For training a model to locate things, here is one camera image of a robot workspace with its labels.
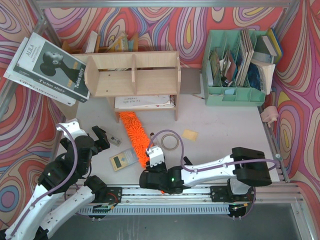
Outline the black and white stapler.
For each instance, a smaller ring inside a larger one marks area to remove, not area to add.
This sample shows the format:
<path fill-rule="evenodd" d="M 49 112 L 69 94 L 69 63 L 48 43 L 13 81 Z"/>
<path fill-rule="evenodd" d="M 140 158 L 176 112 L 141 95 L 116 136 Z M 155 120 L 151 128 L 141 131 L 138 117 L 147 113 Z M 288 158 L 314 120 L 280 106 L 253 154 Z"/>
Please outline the black and white stapler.
<path fill-rule="evenodd" d="M 114 135 L 112 135 L 111 133 L 106 133 L 107 139 L 109 141 L 110 144 L 115 145 L 116 147 L 119 147 L 121 145 L 121 140 L 117 137 L 115 137 Z"/>

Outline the orange microfiber duster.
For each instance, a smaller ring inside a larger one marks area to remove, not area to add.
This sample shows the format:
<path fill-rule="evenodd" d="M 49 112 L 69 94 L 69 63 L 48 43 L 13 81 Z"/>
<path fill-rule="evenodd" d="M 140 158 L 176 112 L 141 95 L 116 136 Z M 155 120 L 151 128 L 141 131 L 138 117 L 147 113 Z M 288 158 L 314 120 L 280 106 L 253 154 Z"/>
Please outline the orange microfiber duster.
<path fill-rule="evenodd" d="M 150 138 L 146 134 L 145 129 L 135 112 L 120 112 L 119 117 L 131 141 L 131 145 L 136 153 L 140 165 L 146 169 L 147 162 L 149 161 L 146 149 L 150 143 Z"/>

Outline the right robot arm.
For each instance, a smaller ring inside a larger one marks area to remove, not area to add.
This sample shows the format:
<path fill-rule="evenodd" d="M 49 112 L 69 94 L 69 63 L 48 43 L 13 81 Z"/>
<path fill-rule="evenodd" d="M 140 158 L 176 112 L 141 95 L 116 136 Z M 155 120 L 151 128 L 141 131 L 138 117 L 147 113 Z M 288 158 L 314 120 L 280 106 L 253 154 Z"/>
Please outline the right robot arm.
<path fill-rule="evenodd" d="M 268 160 L 262 151 L 235 147 L 230 155 L 215 161 L 191 165 L 184 157 L 183 164 L 167 168 L 162 149 L 147 150 L 149 160 L 139 177 L 139 186 L 167 194 L 181 194 L 197 185 L 227 180 L 233 195 L 246 194 L 251 187 L 265 187 L 272 183 Z"/>

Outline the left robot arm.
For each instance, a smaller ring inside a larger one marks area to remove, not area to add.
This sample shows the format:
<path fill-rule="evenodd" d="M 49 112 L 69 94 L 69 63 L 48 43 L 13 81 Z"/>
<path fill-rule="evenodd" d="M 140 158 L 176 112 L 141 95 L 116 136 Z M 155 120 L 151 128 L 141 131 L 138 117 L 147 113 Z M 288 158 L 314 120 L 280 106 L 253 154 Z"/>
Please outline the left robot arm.
<path fill-rule="evenodd" d="M 44 168 L 34 192 L 15 222 L 1 230 L 2 240 L 48 240 L 80 208 L 99 200 L 107 185 L 96 175 L 88 177 L 78 191 L 52 209 L 70 186 L 87 174 L 92 156 L 99 149 L 76 120 L 58 123 L 67 138 L 66 152 Z"/>

